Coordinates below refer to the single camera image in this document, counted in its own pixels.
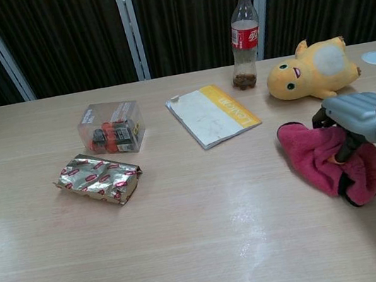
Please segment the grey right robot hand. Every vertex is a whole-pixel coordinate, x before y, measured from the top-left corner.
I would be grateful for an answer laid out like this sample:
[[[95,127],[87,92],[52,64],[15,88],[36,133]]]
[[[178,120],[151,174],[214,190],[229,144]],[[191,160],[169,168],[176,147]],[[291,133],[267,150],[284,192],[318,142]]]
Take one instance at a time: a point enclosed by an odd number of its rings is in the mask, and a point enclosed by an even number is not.
[[[376,93],[351,93],[325,98],[312,117],[315,129],[341,127],[346,139],[331,162],[342,164],[365,143],[376,143]]]

